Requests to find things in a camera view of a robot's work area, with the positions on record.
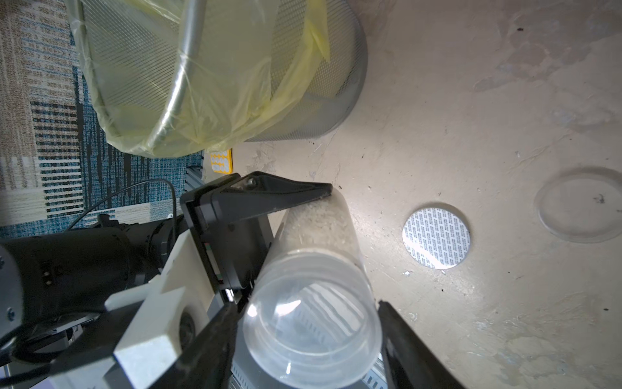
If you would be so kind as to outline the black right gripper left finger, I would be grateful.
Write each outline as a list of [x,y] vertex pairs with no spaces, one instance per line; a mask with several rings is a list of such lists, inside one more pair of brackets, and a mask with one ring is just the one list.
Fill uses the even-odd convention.
[[241,314],[228,302],[152,384],[153,388],[227,388]]

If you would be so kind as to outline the clear medium jar lid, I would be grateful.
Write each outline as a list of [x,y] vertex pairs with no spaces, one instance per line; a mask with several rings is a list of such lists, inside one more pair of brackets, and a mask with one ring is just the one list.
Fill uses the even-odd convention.
[[587,166],[551,178],[534,199],[536,216],[552,235],[581,244],[621,235],[621,172]]

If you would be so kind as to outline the patterned white jar lid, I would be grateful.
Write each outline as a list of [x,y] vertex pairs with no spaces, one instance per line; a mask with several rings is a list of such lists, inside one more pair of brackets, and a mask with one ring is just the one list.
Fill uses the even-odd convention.
[[414,261],[440,271],[458,266],[471,251],[471,231],[466,221],[443,207],[414,211],[403,225],[402,239]]

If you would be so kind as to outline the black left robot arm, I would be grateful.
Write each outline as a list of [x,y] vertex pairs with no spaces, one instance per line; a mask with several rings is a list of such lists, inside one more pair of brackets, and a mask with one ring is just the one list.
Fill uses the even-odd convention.
[[329,183],[233,173],[169,219],[1,243],[3,387],[225,388],[236,333],[272,246],[273,212]]

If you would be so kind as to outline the grey bin with yellow bag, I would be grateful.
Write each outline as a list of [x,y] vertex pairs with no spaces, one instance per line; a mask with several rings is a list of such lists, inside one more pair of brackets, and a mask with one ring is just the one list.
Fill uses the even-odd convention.
[[364,30],[345,1],[69,1],[106,141],[141,157],[314,139],[354,108]]

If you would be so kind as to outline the small plastic jar with rice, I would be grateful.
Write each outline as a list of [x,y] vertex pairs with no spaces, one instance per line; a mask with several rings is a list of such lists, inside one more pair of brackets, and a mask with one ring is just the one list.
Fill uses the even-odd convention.
[[246,307],[250,355],[278,378],[365,375],[382,346],[382,326],[347,202],[331,196],[288,209]]

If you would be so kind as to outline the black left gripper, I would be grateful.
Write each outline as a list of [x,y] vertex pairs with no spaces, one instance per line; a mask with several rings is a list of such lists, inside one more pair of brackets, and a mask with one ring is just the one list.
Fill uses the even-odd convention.
[[181,208],[208,273],[220,289],[249,290],[271,244],[267,215],[331,196],[330,183],[264,172],[232,173],[181,196]]

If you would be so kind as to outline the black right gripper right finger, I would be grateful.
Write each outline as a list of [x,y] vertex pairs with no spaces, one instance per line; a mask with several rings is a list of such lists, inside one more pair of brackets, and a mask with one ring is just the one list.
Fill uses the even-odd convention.
[[464,389],[390,303],[380,301],[377,312],[389,388]]

